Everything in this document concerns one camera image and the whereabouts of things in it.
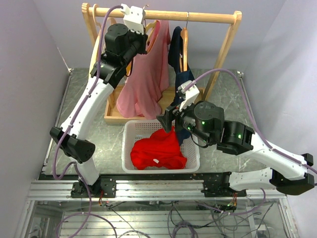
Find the yellow wooden hanger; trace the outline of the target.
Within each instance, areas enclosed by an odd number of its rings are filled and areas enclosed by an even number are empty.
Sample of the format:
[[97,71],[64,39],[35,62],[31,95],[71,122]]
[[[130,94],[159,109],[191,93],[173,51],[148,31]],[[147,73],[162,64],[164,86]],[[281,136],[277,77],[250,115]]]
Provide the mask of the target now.
[[[149,23],[149,24],[147,24],[145,26],[145,33],[148,36],[147,43],[146,43],[146,51],[147,51],[147,53],[149,53],[151,51],[151,49],[153,47],[153,44],[155,42],[155,39],[152,39],[151,37],[152,37],[152,35],[155,32],[155,27],[156,27],[157,23],[158,23],[158,21],[155,20],[154,22],[151,22],[151,23]],[[127,70],[126,77],[129,77],[131,75],[132,68],[133,68],[133,61],[131,63],[129,63],[129,65],[126,68],[126,70]]]

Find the red t shirt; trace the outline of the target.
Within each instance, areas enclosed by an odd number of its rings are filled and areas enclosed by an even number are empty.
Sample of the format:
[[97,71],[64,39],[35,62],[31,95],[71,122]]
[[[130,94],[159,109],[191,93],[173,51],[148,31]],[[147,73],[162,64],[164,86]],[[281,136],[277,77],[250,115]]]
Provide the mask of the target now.
[[187,158],[183,156],[174,127],[166,133],[164,129],[155,131],[149,138],[134,143],[130,153],[131,162],[138,170],[147,167],[184,169]]

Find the light wooden hanger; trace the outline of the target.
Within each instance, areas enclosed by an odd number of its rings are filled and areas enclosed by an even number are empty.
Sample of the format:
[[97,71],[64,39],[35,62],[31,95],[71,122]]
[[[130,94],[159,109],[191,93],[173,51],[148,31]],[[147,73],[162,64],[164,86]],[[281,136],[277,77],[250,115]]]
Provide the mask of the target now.
[[89,72],[91,72],[93,70],[94,65],[95,65],[95,63],[97,61],[99,40],[100,40],[101,36],[103,36],[103,34],[101,34],[102,25],[96,20],[96,9],[97,9],[97,7],[99,7],[97,4],[93,5],[92,17],[93,17],[93,21],[94,21],[95,26],[97,26],[99,28],[99,32],[97,34],[97,38],[96,38],[96,41],[94,43],[94,48],[93,48],[93,52],[92,52],[92,56],[91,56]]

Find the pink t shirt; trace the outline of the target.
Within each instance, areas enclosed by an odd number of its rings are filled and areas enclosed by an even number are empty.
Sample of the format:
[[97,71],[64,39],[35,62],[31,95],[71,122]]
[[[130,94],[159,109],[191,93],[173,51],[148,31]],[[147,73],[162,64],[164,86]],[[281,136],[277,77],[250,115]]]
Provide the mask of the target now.
[[169,87],[169,44],[169,22],[158,20],[147,46],[148,53],[134,57],[132,73],[116,100],[116,107],[123,117],[155,119],[161,114],[158,101]]

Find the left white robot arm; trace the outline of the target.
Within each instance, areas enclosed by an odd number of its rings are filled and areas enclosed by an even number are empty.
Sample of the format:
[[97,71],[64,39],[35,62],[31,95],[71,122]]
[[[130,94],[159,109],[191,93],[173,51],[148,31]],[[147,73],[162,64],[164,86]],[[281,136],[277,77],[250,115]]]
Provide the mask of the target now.
[[96,63],[86,89],[75,108],[60,127],[52,127],[50,136],[76,165],[84,192],[95,197],[101,191],[99,173],[93,161],[95,145],[86,137],[97,112],[127,73],[127,66],[137,54],[146,53],[143,24],[116,23],[99,35]]

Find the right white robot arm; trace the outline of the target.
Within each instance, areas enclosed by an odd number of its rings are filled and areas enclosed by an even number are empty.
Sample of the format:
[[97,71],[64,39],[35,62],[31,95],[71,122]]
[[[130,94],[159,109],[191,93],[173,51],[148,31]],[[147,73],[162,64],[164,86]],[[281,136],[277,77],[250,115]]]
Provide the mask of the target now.
[[219,192],[230,196],[245,189],[273,188],[286,195],[300,195],[315,187],[314,176],[308,166],[313,165],[311,154],[295,155],[268,143],[265,144],[251,127],[225,120],[224,110],[208,101],[199,101],[185,109],[169,106],[157,116],[166,132],[186,130],[217,150],[235,156],[245,156],[266,165],[251,172],[228,172],[218,184]]

